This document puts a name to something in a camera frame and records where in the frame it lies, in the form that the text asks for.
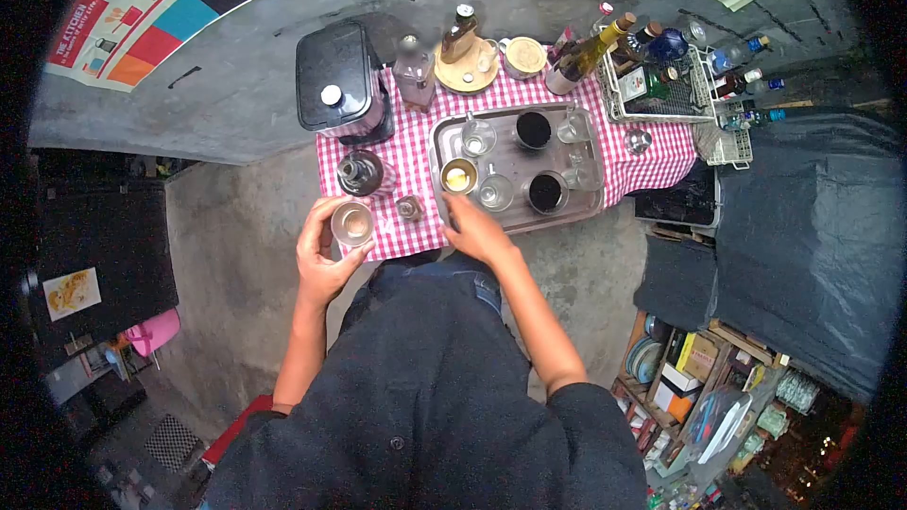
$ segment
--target grey floor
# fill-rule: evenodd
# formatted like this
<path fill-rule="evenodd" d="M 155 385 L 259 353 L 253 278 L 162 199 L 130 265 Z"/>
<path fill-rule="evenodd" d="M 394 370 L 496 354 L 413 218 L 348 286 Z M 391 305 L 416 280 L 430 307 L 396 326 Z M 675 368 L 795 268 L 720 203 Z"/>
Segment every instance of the grey floor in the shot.
<path fill-rule="evenodd" d="M 276 379 L 299 278 L 295 245 L 319 197 L 313 146 L 248 166 L 198 164 L 167 185 L 167 222 L 182 329 L 158 350 L 161 371 L 142 381 L 159 408 L 210 441 Z M 632 202 L 563 227 L 514 237 L 593 381 L 617 375 L 646 261 Z M 327 315 L 328 345 L 355 290 Z M 505 323 L 513 323 L 505 312 Z M 542 390 L 530 381 L 537 399 Z"/>

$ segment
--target person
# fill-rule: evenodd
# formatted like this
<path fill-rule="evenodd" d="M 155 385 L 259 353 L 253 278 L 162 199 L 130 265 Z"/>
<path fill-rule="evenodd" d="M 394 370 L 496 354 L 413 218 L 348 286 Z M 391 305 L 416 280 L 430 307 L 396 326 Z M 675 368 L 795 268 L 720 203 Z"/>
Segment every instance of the person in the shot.
<path fill-rule="evenodd" d="M 215 468 L 209 507 L 642 508 L 626 417 L 589 382 L 520 250 L 464 196 L 445 195 L 455 252 L 382 263 L 325 355 L 327 305 L 374 247 L 329 258 L 325 222 L 349 199 L 320 199 L 308 216 L 274 407 Z M 545 405 L 527 394 L 531 367 Z"/>

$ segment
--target wooden coaster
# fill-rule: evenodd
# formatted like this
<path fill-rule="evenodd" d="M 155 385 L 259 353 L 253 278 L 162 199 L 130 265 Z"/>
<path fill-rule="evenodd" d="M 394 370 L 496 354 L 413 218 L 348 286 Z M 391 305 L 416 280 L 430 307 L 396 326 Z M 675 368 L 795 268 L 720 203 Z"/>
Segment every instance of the wooden coaster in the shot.
<path fill-rule="evenodd" d="M 441 61 L 441 45 L 435 49 L 435 75 L 442 85 L 461 95 L 474 95 L 482 91 L 486 86 L 491 85 L 492 81 L 498 76 L 498 68 L 501 65 L 500 56 L 494 59 L 491 68 L 482 73 L 476 69 L 476 63 L 479 60 L 479 53 L 482 49 L 483 38 L 472 36 L 475 40 L 469 51 L 462 58 L 454 63 L 443 63 Z M 472 74 L 472 82 L 467 83 L 462 80 L 466 73 Z"/>

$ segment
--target white wire rack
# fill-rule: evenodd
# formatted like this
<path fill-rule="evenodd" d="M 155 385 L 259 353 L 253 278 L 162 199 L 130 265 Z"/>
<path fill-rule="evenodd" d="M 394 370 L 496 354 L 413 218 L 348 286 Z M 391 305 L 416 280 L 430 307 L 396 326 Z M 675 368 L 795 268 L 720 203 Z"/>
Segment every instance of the white wire rack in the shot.
<path fill-rule="evenodd" d="M 614 122 L 677 122 L 692 125 L 693 144 L 709 165 L 731 164 L 737 170 L 749 168 L 753 148 L 746 130 L 728 132 L 718 126 L 718 111 L 712 98 L 715 76 L 707 61 L 707 51 L 690 46 L 686 57 L 670 64 L 681 78 L 671 86 L 668 99 L 649 104 L 647 112 L 629 112 L 620 91 L 618 75 L 610 54 L 598 66 L 597 77 Z"/>

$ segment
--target red checkered tablecloth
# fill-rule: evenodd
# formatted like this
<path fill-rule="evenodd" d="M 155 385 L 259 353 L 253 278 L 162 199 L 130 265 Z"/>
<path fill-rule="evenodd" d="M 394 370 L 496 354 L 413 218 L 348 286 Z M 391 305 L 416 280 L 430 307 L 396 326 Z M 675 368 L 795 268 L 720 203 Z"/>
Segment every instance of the red checkered tablecloth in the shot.
<path fill-rule="evenodd" d="M 592 121 L 599 131 L 605 167 L 605 206 L 617 204 L 623 196 L 637 189 L 673 186 L 686 176 L 696 160 L 690 126 L 681 124 L 635 123 L 634 128 L 642 128 L 652 134 L 652 145 L 642 155 L 628 153 L 623 144 L 628 126 L 611 123 L 605 117 L 601 87 L 594 77 L 584 79 L 571 95 L 557 96 L 548 91 L 542 76 L 527 81 L 518 81 L 508 76 L 502 61 L 497 78 L 478 95 L 456 95 L 437 84 L 435 104 L 425 115 L 402 109 L 402 99 L 389 68 L 384 70 L 384 78 L 391 95 L 395 133 L 387 142 L 368 146 L 368 150 L 392 164 L 399 172 L 400 179 L 392 197 L 372 201 L 376 218 L 376 246 L 368 255 L 369 260 L 414 255 L 446 245 L 444 236 L 439 232 L 442 220 L 432 187 L 427 149 L 432 125 L 443 117 L 462 115 L 467 110 L 521 107 L 579 98 L 582 106 L 590 111 Z M 318 173 L 321 178 L 321 193 L 325 196 L 344 195 L 334 174 L 340 160 L 349 150 L 334 138 L 317 136 Z M 403 221 L 396 213 L 394 201 L 410 194 L 421 196 L 425 202 L 425 217 L 422 221 Z M 343 255 L 348 250 L 340 245 Z"/>

